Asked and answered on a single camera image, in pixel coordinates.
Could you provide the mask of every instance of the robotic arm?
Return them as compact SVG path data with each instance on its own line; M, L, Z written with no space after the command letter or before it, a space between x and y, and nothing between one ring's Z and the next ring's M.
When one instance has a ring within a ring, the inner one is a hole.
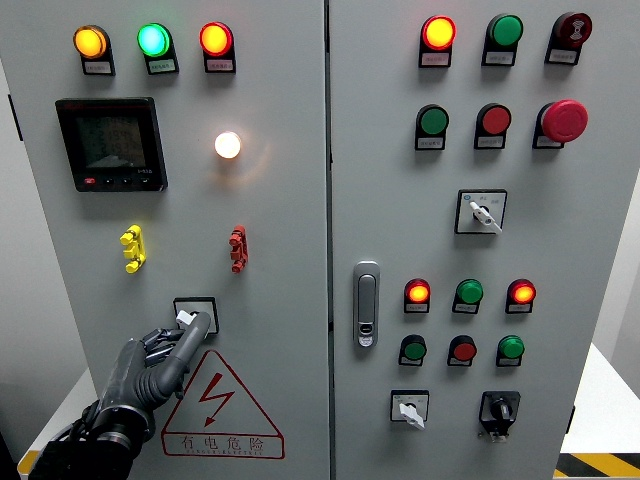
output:
M210 323L208 314L198 313L185 331L157 329L129 340L100 399L49 442L29 479L126 479L155 433L153 411L173 393L182 397L184 374Z

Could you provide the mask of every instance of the red indicator light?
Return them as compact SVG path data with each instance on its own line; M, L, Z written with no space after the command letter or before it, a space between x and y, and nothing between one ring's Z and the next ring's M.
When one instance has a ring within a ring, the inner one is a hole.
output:
M565 13L553 25L553 33L565 48L578 48L589 39L593 25L586 13Z
M587 128L589 113L576 100L560 100L542 115L542 131L554 142L566 143L578 138Z
M476 353L478 353L478 350L472 343L461 343L453 350L453 356L461 362L468 362L476 356Z
M511 125L511 113L502 105L490 107L482 117L482 128L491 135L504 133Z
M525 305L536 298L536 288L529 280L516 280L509 286L509 296L515 303Z
M200 45L212 57L220 57L231 50L233 35L224 23L211 22L200 30Z
M413 303L424 303L429 300L431 289L426 281L416 278L407 283L404 293L409 301Z
M456 38L456 24L449 17L431 17L422 29L422 41L432 50L446 50Z

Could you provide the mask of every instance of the red emergency stop button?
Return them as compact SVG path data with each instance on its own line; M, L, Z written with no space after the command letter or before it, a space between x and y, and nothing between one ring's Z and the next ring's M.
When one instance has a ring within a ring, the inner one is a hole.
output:
M553 35L565 48L578 48L591 36L593 25L586 13L569 12L553 25Z
M478 349L473 338L468 335L458 335L449 344L447 365L450 367L469 367L477 353Z
M542 113L542 131L554 142L571 142L587 128L589 114L577 100L565 99L547 105Z

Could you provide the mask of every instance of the white light bulb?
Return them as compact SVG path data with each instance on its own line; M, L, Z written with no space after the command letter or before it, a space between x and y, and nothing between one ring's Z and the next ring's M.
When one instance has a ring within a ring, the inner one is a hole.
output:
M222 158L235 158L240 153L240 137L233 132L222 132L216 138L216 153Z

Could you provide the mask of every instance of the green indicator light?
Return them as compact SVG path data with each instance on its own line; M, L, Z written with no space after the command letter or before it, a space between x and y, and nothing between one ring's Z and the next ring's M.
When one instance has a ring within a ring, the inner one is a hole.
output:
M502 47L510 47L522 38L522 20L515 15L500 15L491 21L491 39Z
M157 23L149 23L138 32L138 45L144 54L150 57L164 55L170 44L169 32Z
M409 360L420 360L427 353L427 349L420 343L410 343L404 349L404 356Z
M465 280L458 285L456 293L460 300L466 304L474 304L482 299L482 285L477 280Z
M524 343L517 335L509 335L500 340L498 350L507 358L519 358L524 353Z
M449 124L449 118L444 110L440 108L430 108L422 114L420 127L429 135L437 135L444 131Z

